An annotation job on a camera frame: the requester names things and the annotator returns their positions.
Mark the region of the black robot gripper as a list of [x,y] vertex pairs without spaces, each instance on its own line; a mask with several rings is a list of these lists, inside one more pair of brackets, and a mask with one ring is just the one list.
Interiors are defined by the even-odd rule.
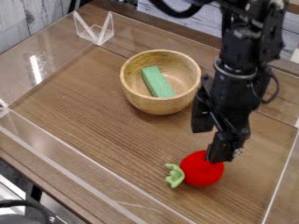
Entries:
[[248,118],[264,99],[273,73],[267,65],[243,71],[229,68],[220,59],[215,61],[215,76],[204,75],[191,108],[193,133],[217,129],[208,145],[205,160],[213,164],[231,162],[243,153],[251,135]]

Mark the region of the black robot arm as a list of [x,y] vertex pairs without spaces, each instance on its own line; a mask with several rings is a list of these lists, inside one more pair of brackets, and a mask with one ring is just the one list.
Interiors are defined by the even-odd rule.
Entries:
[[277,83],[268,63],[280,58],[285,44],[283,22],[288,0],[212,0],[221,12],[221,48],[212,76],[201,77],[191,112],[195,133],[215,130],[205,152],[213,164],[229,162],[249,139],[249,114],[275,97]]

